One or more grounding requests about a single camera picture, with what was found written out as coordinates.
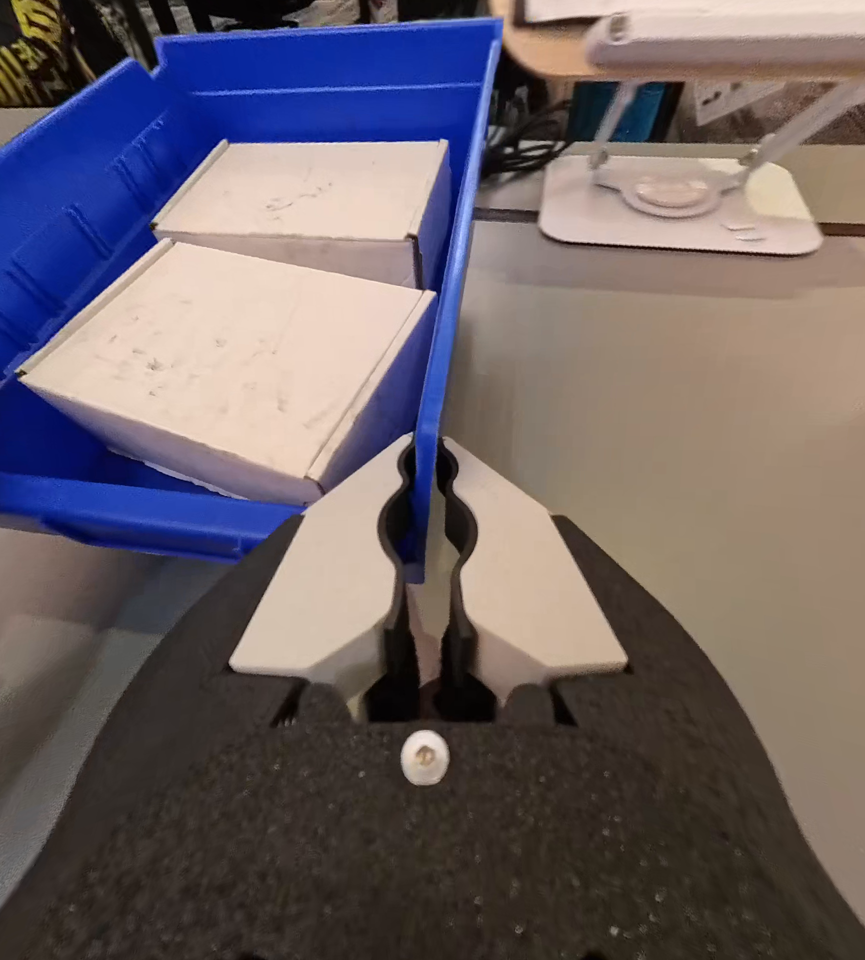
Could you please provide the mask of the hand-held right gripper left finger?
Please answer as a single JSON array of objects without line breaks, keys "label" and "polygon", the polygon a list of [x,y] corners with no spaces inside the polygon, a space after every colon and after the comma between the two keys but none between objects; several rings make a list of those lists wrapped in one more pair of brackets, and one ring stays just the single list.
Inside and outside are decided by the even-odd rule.
[{"label": "hand-held right gripper left finger", "polygon": [[412,522],[412,435],[302,514],[228,665],[331,687],[354,716],[418,710],[418,657],[397,546]]}]

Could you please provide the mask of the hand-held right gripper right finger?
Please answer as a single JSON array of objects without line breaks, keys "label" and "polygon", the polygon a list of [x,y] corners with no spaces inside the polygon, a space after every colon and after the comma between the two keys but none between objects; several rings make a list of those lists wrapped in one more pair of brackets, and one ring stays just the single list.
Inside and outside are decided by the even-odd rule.
[{"label": "hand-held right gripper right finger", "polygon": [[504,704],[521,687],[623,672],[629,657],[549,510],[452,438],[438,483],[459,555],[443,646],[455,682]]}]

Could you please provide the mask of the blue plastic bin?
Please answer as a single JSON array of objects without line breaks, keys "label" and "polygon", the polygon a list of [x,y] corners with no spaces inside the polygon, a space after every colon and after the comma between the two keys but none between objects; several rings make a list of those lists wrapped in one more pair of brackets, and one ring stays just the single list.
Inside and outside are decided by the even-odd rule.
[{"label": "blue plastic bin", "polygon": [[440,421],[469,258],[496,18],[181,34],[115,66],[0,148],[0,526],[85,546],[235,563],[299,512],[235,501],[105,452],[16,383],[19,366],[141,256],[150,222],[222,139],[446,140],[437,313],[406,375],[412,522],[424,578]]}]

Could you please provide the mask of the white cardboard mailer box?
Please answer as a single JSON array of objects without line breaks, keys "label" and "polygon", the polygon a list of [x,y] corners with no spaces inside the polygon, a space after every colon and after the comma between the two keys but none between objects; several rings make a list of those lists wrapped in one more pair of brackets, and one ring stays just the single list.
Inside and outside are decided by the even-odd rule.
[{"label": "white cardboard mailer box", "polygon": [[221,140],[150,226],[157,239],[432,290],[451,189],[445,139]]},{"label": "white cardboard mailer box", "polygon": [[411,433],[437,294],[162,241],[18,369],[115,453],[309,506]]}]

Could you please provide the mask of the white metal document stand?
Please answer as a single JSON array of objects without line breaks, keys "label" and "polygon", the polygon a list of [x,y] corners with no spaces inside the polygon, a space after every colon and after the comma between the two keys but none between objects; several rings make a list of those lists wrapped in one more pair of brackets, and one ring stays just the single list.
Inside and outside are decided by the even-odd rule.
[{"label": "white metal document stand", "polygon": [[[538,227],[582,246],[799,257],[823,244],[777,161],[865,101],[865,2],[618,2],[586,32],[588,66],[627,71],[590,153],[546,166]],[[610,140],[635,93],[662,74],[727,79],[797,71],[833,85],[739,159],[624,155]]]}]

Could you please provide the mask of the teal blue object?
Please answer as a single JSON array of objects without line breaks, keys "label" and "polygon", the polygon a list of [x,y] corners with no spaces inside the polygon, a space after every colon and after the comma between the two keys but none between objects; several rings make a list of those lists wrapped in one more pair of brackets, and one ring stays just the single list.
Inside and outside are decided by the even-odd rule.
[{"label": "teal blue object", "polygon": [[[580,81],[570,96],[567,138],[573,142],[590,142],[596,133],[618,88],[614,81]],[[638,87],[626,107],[612,139],[618,142],[648,142],[664,99],[666,84],[650,82]]]}]

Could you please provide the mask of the white power strip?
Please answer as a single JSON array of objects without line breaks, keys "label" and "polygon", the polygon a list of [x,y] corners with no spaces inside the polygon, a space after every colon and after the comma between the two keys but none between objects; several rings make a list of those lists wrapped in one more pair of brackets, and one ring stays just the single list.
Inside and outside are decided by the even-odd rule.
[{"label": "white power strip", "polygon": [[691,85],[694,120],[706,126],[775,95],[784,81],[697,81]]}]

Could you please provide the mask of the round table with instruction sheet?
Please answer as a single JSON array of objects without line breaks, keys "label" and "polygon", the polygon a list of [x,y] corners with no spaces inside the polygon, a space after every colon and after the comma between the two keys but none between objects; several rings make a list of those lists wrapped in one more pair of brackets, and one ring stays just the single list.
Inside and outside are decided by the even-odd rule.
[{"label": "round table with instruction sheet", "polygon": [[528,24],[489,2],[503,46],[559,79],[865,81],[864,2],[588,2],[579,22]]}]

